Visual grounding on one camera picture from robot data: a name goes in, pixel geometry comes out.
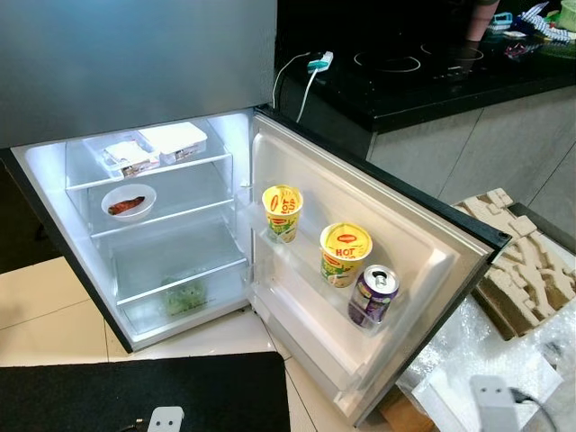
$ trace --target bubble wrap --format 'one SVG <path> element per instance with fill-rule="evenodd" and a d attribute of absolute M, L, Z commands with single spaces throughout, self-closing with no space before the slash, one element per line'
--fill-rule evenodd
<path fill-rule="evenodd" d="M 499 375 L 545 401 L 559 430 L 576 424 L 576 300 L 524 337 L 504 341 L 468 296 L 397 381 L 441 430 L 480 429 L 470 391 L 475 374 Z M 533 404 L 517 405 L 523 430 L 547 430 Z"/>

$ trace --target yellow noodle cup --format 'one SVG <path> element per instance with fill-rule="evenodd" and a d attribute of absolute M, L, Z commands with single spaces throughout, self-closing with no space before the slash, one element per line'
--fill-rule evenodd
<path fill-rule="evenodd" d="M 320 234 L 320 272 L 329 284 L 344 288 L 356 281 L 364 259 L 372 252 L 372 238 L 358 225 L 340 222 Z"/>
<path fill-rule="evenodd" d="M 278 184 L 262 193 L 262 203 L 270 230 L 284 243 L 294 240 L 300 210 L 304 204 L 300 191 L 287 184 Z"/>

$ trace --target white bowl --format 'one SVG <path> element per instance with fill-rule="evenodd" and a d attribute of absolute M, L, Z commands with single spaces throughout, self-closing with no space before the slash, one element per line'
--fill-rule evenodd
<path fill-rule="evenodd" d="M 108 212 L 110 206 L 126 200 L 133 200 L 138 196 L 143 196 L 144 201 L 133 209 L 123 211 L 120 214 L 112 215 Z M 109 217 L 120 222 L 134 222 L 148 216 L 152 206 L 156 201 L 156 191 L 146 184 L 126 184 L 112 189 L 102 199 L 102 211 Z"/>

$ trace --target red food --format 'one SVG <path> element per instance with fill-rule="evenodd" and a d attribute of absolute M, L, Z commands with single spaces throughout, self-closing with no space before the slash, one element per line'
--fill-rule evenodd
<path fill-rule="evenodd" d="M 133 209 L 137 205 L 142 204 L 143 201 L 144 201 L 143 196 L 137 196 L 133 200 L 126 200 L 126 201 L 118 202 L 118 203 L 108 207 L 108 213 L 110 213 L 112 216 L 116 216 L 117 214 L 120 214 L 122 212 L 126 212 L 129 209 Z"/>

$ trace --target purple can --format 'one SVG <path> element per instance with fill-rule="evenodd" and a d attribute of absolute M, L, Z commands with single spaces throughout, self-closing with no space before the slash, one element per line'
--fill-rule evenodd
<path fill-rule="evenodd" d="M 358 276 L 348 304 L 350 319 L 365 329 L 382 322 L 398 293 L 398 276 L 384 265 L 370 265 Z"/>

